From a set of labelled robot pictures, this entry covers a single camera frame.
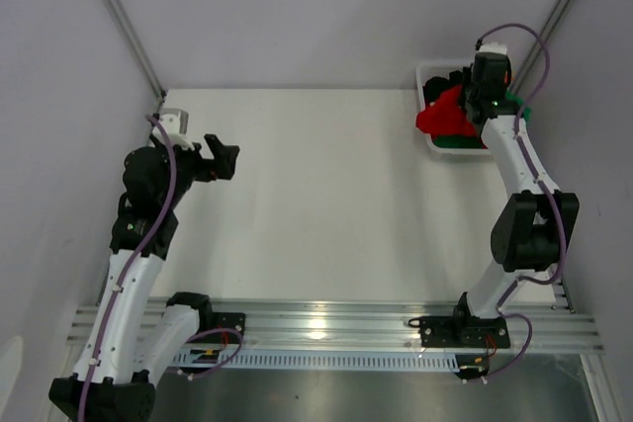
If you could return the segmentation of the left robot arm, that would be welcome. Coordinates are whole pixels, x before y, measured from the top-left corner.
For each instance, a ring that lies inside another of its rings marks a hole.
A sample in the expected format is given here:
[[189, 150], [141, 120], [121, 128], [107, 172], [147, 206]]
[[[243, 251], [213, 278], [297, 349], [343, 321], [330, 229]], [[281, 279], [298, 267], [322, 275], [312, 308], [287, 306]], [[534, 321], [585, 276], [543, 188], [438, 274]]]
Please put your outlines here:
[[147, 421], [156, 388], [181, 348], [217, 337], [223, 346], [243, 344], [243, 327], [215, 315], [207, 295], [179, 292], [159, 323], [139, 336], [154, 282], [166, 263], [178, 219], [175, 208], [195, 182], [229, 180], [239, 147], [216, 135], [201, 144], [153, 138], [124, 161], [125, 191], [112, 229], [103, 299], [72, 373], [52, 381], [50, 402], [71, 421]]

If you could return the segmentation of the red t shirt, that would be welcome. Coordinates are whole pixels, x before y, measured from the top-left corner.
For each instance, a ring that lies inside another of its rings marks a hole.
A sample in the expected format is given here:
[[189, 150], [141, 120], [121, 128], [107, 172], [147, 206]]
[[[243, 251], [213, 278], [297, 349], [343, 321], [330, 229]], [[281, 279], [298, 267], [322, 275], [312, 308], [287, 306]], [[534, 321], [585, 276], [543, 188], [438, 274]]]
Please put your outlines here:
[[424, 108], [415, 119], [420, 131], [435, 136], [477, 137], [475, 128], [459, 106], [462, 87], [453, 86], [431, 101], [424, 98]]

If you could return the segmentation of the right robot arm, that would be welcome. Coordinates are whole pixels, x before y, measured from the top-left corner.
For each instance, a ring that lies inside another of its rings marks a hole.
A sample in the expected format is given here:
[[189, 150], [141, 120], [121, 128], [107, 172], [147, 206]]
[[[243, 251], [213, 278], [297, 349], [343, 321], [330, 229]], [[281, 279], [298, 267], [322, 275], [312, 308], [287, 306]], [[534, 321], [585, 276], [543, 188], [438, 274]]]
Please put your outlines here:
[[562, 191], [538, 158], [523, 108], [506, 96], [509, 73], [506, 53], [485, 50], [464, 71], [460, 105], [507, 194], [491, 232], [493, 261], [454, 310], [453, 338], [467, 347], [502, 331], [501, 311], [523, 284], [560, 278], [580, 210], [578, 197]]

